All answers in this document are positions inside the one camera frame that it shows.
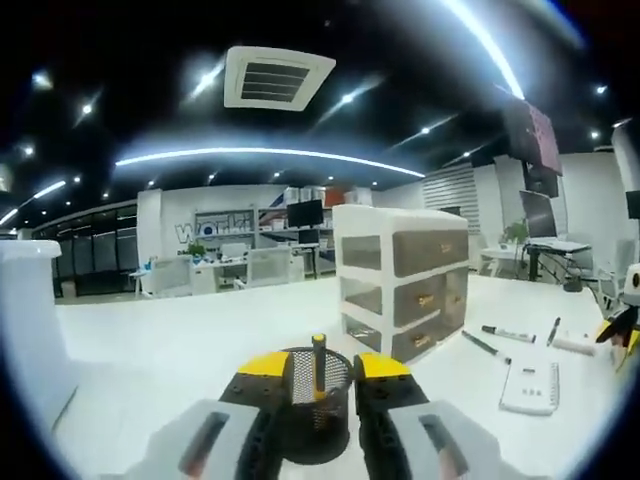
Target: marker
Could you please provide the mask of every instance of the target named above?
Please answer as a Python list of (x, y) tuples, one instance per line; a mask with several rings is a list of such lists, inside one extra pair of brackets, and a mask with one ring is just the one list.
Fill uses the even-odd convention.
[(556, 336), (556, 331), (558, 330), (558, 325), (560, 325), (560, 317), (556, 318), (556, 321), (553, 323), (553, 328), (551, 329), (551, 333), (547, 339), (547, 347), (551, 345), (551, 342), (553, 342), (553, 339)]
[(482, 331), (490, 333), (491, 335), (497, 335), (498, 337), (510, 338), (512, 340), (520, 340), (525, 343), (534, 343), (536, 341), (536, 336), (531, 335), (529, 333), (515, 333), (509, 332), (504, 328), (490, 327), (489, 325), (483, 325)]
[(503, 353), (500, 353), (497, 349), (493, 348), (488, 343), (484, 343), (482, 340), (480, 340), (479, 338), (474, 337), (473, 335), (471, 335), (469, 332), (467, 332), (465, 330), (462, 330), (462, 336), (464, 336), (464, 337), (468, 338), (469, 340), (471, 340), (473, 343), (478, 345), (485, 352), (490, 353), (494, 357), (498, 357), (498, 358), (502, 359), (504, 361), (504, 363), (506, 363), (507, 365), (511, 365), (511, 359), (509, 357), (507, 357)]

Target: gray gripper part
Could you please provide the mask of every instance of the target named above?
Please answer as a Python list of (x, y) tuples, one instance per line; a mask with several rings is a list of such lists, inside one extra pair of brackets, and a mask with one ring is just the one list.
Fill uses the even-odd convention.
[(440, 478), (439, 452), (445, 445), (465, 480), (529, 478), (504, 464), (493, 435), (447, 402), (396, 408), (389, 415), (413, 479)]
[(183, 463), (202, 442), (212, 442), (200, 480), (234, 480), (258, 412), (256, 407), (202, 400), (153, 434), (144, 459), (121, 478), (189, 479)]

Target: ceiling air vent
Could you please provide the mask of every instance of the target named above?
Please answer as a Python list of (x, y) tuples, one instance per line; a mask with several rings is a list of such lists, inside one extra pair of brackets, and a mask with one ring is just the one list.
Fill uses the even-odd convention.
[(301, 112), (335, 65), (336, 61), (331, 58), (293, 50), (230, 48), (224, 78), (224, 106)]

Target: black ceiling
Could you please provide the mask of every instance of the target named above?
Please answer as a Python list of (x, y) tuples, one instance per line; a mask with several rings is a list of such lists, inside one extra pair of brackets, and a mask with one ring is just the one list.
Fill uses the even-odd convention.
[[(499, 108), (506, 93), (498, 87), (507, 84), (480, 42), (444, 8), (449, 1), (110, 9), (52, 3), (37, 12), (15, 12), (0, 34), (3, 45), (14, 48), (0, 92), (0, 163), (15, 176), (11, 194), (0, 198), (0, 217), (59, 179), (68, 185), (24, 207), (8, 225), (29, 220), (35, 226), (103, 204), (107, 190), (108, 202), (133, 199), (149, 180), (163, 189), (202, 186), (213, 172), (215, 185), (328, 184), (333, 176), (331, 183), (375, 181), (386, 189), (415, 180), (369, 166), (281, 155), (212, 155), (114, 169), (117, 160), (150, 141), (190, 148), (207, 139), (242, 146), (258, 138), (268, 146), (349, 155), (422, 173), (481, 146), (472, 155), (479, 161), (505, 153)], [(587, 44), (597, 39), (598, 47), (590, 48), (603, 56), (609, 37), (595, 21), (595, 2), (579, 2), (584, 9), (576, 2), (565, 6)], [(604, 62), (607, 69), (598, 69), (589, 50), (564, 41), (535, 10), (507, 0), (463, 3), (494, 35), (527, 100), (551, 117), (561, 152), (591, 151), (594, 128), (602, 132), (598, 141), (608, 143), (610, 126), (634, 113), (637, 103), (621, 107), (615, 96), (628, 91), (638, 99), (637, 89), (627, 87), (630, 79), (616, 76), (617, 65)], [(225, 109), (222, 76), (184, 105), (197, 83), (195, 66), (213, 68), (234, 45), (299, 50), (337, 64), (304, 112)], [(39, 69), (51, 75), (52, 90), (32, 88), (31, 75)], [(318, 122), (342, 95), (375, 79), (378, 86)], [(611, 87), (605, 95), (594, 94), (599, 82)], [(75, 125), (80, 106), (92, 98), (94, 112)], [(429, 135), (392, 148), (449, 117)], [(35, 148), (30, 158), (20, 150), (26, 144)], [(274, 179), (274, 171), (282, 174)], [(82, 176), (81, 184), (70, 182), (74, 175)]]

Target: office chair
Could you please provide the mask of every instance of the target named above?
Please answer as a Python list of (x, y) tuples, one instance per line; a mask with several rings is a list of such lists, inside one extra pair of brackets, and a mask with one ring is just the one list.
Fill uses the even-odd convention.
[(150, 283), (154, 298), (193, 295), (191, 255), (159, 258), (151, 264)]
[(622, 239), (616, 242), (614, 271), (598, 269), (598, 290), (606, 311), (618, 307), (624, 290), (629, 265), (636, 262), (636, 241)]
[(289, 283), (292, 263), (291, 248), (275, 247), (249, 250), (247, 283), (233, 282), (234, 290)]

